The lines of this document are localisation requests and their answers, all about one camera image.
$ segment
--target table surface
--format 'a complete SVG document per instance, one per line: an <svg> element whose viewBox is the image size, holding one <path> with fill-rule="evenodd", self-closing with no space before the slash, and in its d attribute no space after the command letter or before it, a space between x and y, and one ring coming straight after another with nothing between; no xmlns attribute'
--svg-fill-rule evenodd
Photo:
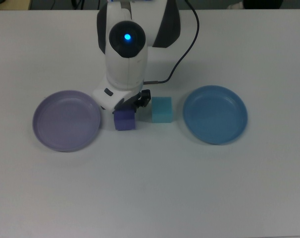
<svg viewBox="0 0 300 238"><path fill-rule="evenodd" d="M300 10L198 11L201 30L171 80L173 123L116 131L59 153L32 131L38 104L60 90L91 94L105 73L96 11L0 12L1 238L300 236ZM163 80L191 43L193 13L168 49L149 49L146 80ZM249 113L235 142L205 144L182 118L204 85L236 92Z"/></svg>

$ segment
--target plate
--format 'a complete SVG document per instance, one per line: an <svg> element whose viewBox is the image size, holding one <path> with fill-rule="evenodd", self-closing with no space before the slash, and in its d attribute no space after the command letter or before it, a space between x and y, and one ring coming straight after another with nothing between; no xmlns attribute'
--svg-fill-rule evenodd
<svg viewBox="0 0 300 238"><path fill-rule="evenodd" d="M196 89L187 97L183 118L198 139L219 145L243 133L248 114L243 101L233 91L209 85Z"/></svg>
<svg viewBox="0 0 300 238"><path fill-rule="evenodd" d="M87 94L67 90L45 98L33 116L37 139L56 151L76 151L91 143L100 126L98 104Z"/></svg>

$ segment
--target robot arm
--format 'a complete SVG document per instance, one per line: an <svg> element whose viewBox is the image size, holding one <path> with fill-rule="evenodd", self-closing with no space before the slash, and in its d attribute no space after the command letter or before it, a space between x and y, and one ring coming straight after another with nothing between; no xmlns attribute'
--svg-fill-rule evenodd
<svg viewBox="0 0 300 238"><path fill-rule="evenodd" d="M97 16L99 47L106 75L93 97L113 111L138 95L143 86L148 46L166 48L180 35L175 0L111 2Z"/></svg>

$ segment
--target blue plate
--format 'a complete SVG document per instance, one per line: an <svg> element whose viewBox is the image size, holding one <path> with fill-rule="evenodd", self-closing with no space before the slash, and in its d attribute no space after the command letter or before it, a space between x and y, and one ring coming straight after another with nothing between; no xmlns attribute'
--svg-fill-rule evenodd
<svg viewBox="0 0 300 238"><path fill-rule="evenodd" d="M192 92L184 103L183 117L197 138L217 145L239 137L248 121L240 97L220 86L204 86Z"/></svg>

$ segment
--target foam block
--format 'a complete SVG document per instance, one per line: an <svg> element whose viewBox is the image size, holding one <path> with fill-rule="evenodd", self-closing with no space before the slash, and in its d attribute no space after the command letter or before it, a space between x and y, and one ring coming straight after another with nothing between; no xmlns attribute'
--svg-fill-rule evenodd
<svg viewBox="0 0 300 238"><path fill-rule="evenodd" d="M114 123L116 130L136 129L135 110L125 108L114 111Z"/></svg>
<svg viewBox="0 0 300 238"><path fill-rule="evenodd" d="M173 121L171 97L152 97L152 122L170 123Z"/></svg>

